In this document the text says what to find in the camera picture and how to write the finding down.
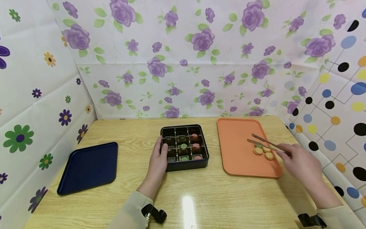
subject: sleeve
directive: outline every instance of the sleeve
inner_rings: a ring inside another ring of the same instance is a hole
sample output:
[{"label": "sleeve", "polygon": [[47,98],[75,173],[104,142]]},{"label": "sleeve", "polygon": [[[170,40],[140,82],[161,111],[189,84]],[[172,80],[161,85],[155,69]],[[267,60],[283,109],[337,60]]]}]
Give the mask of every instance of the sleeve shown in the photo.
[{"label": "sleeve", "polygon": [[361,221],[348,207],[318,209],[317,213],[327,224],[327,229],[365,229]]},{"label": "sleeve", "polygon": [[107,229],[146,229],[149,220],[141,209],[147,204],[153,204],[152,199],[137,191],[131,193]]}]

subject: tongs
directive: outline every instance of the tongs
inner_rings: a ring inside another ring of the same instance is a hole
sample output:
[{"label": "tongs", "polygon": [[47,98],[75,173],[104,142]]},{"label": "tongs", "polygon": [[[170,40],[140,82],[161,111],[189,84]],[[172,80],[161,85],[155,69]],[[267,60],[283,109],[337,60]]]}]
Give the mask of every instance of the tongs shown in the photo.
[{"label": "tongs", "polygon": [[[287,154],[289,157],[291,157],[291,158],[292,158],[292,154],[291,154],[288,150],[285,150],[284,148],[282,148],[282,147],[280,147],[280,146],[277,146],[276,144],[273,144],[272,142],[267,141],[267,140],[265,140],[264,138],[261,138],[260,136],[255,135],[255,134],[253,134],[253,133],[252,133],[252,137],[255,137],[256,139],[259,139],[259,140],[261,140],[261,141],[263,141],[263,142],[266,142],[266,143],[268,143],[268,144],[273,145],[274,147],[276,147],[276,148],[278,148],[278,149],[282,150],[285,154]],[[269,149],[271,149],[271,150],[277,151],[277,149],[274,149],[274,148],[272,148],[272,147],[266,146],[266,145],[264,145],[264,144],[262,144],[262,143],[260,143],[260,142],[253,141],[253,140],[251,140],[251,139],[247,139],[247,141],[248,141],[248,142],[250,142],[250,143],[253,143],[253,144],[255,144],[255,145],[260,145],[260,146],[262,146],[262,147],[266,147],[266,148],[269,148]]]}]

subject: light wood tabletop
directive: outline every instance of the light wood tabletop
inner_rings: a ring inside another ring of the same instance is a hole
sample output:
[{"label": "light wood tabletop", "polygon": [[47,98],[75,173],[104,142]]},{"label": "light wood tabletop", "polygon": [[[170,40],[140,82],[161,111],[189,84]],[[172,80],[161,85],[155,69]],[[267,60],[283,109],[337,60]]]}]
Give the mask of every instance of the light wood tabletop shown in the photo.
[{"label": "light wood tabletop", "polygon": [[[279,118],[251,118],[261,123],[269,141],[296,143]],[[297,215],[314,215],[316,208],[305,189],[288,174],[279,157],[284,172],[279,179],[231,176],[223,170],[217,119],[95,121],[78,148],[117,142],[117,178],[108,185],[59,196],[56,190],[62,169],[25,228],[106,228],[129,194],[143,181],[160,129],[188,124],[202,126],[210,154],[208,166],[166,173],[154,204],[168,217],[163,226],[152,219],[149,228],[302,228]]]}]

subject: green flower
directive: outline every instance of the green flower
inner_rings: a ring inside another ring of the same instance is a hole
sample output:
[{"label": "green flower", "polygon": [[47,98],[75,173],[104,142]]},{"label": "green flower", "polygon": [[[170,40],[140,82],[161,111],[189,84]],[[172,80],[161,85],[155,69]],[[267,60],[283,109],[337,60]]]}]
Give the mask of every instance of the green flower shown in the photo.
[{"label": "green flower", "polygon": [[14,127],[14,131],[8,131],[5,133],[5,137],[9,138],[3,144],[4,147],[10,147],[9,152],[15,153],[18,148],[20,152],[23,152],[26,149],[26,145],[30,145],[33,143],[33,140],[30,139],[34,135],[33,131],[29,131],[29,126],[25,125],[22,129],[21,125],[16,125]]},{"label": "green flower", "polygon": [[20,16],[17,12],[15,12],[15,10],[9,10],[9,14],[11,18],[14,19],[16,22],[20,22]]},{"label": "green flower", "polygon": [[65,101],[66,101],[66,103],[70,103],[71,102],[71,97],[70,96],[66,96],[65,97]]},{"label": "green flower", "polygon": [[45,154],[44,157],[40,160],[40,168],[42,170],[48,169],[49,165],[52,164],[53,156],[51,154]]}]

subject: black dot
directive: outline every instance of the black dot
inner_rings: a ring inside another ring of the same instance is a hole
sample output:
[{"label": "black dot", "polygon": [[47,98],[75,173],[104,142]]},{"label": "black dot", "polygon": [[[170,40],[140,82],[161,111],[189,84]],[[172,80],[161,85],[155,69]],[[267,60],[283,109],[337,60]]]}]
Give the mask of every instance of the black dot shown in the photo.
[{"label": "black dot", "polygon": [[305,99],[306,104],[311,104],[312,102],[313,102],[313,98],[311,98],[311,97],[308,97]]},{"label": "black dot", "polygon": [[361,123],[361,122],[360,123],[357,123],[353,127],[353,131],[358,136],[366,136],[366,124],[365,123]]},{"label": "black dot", "polygon": [[292,115],[293,116],[297,116],[299,114],[299,109],[295,108],[295,110],[293,111]]},{"label": "black dot", "polygon": [[317,151],[319,149],[318,144],[314,141],[309,142],[309,148],[312,151]]},{"label": "black dot", "polygon": [[366,170],[361,167],[354,167],[353,168],[353,175],[360,181],[366,181]]},{"label": "black dot", "polygon": [[334,189],[339,193],[340,196],[344,196],[344,191],[341,187],[339,186],[334,186]]},{"label": "black dot", "polygon": [[347,32],[352,32],[353,30],[357,29],[359,25],[358,20],[354,20],[350,26],[350,28],[347,30]]},{"label": "black dot", "polygon": [[330,109],[333,109],[333,107],[334,107],[334,102],[333,101],[328,101],[328,102],[325,103],[325,108],[330,110]]},{"label": "black dot", "polygon": [[342,64],[338,65],[338,71],[344,72],[347,71],[350,65],[347,62],[343,62]]}]

